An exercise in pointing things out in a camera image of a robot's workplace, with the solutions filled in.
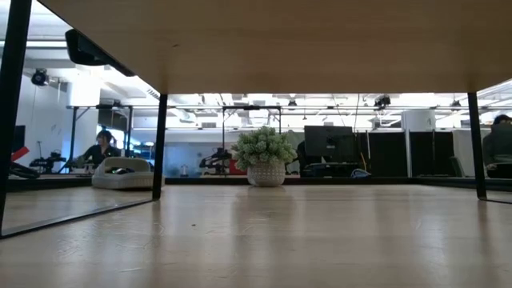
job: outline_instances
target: potted plant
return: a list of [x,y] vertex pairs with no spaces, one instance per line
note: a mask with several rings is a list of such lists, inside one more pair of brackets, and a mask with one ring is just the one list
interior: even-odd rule
[[285,181],[285,163],[297,157],[286,134],[276,134],[269,127],[240,134],[231,149],[235,152],[236,167],[247,170],[247,179],[255,186],[281,185]]

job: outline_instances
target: security camera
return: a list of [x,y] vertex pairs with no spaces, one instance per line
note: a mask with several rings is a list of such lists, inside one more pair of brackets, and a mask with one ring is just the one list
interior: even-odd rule
[[50,77],[46,73],[46,69],[40,68],[40,69],[35,70],[34,75],[32,75],[31,81],[32,81],[32,84],[34,84],[36,86],[44,87],[44,86],[48,85],[48,83],[50,81]]

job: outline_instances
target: green leaves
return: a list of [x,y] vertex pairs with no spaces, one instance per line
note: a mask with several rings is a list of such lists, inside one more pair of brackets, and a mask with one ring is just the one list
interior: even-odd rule
[[297,157],[286,134],[277,134],[274,128],[266,126],[248,134],[240,134],[231,149],[235,152],[234,159],[238,160],[236,167],[240,170],[247,170],[258,162],[288,163]]

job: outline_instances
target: red object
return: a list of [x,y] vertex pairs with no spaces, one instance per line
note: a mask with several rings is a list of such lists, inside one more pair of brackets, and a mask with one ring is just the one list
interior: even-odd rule
[[16,161],[16,160],[20,159],[21,157],[23,157],[23,156],[27,155],[29,152],[30,152],[30,151],[29,151],[29,149],[28,149],[28,148],[23,147],[23,148],[21,148],[20,150],[18,150],[18,151],[16,151],[16,152],[12,153],[12,155],[10,156],[10,160],[11,160],[12,162],[14,162],[14,161]]
[[237,167],[234,166],[236,162],[236,160],[230,159],[230,175],[247,175],[247,171],[238,170]]

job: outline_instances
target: white woven pot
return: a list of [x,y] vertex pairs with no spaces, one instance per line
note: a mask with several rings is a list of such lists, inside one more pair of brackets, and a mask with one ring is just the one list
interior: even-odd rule
[[285,164],[269,164],[259,162],[247,169],[249,184],[260,187],[276,187],[285,181]]

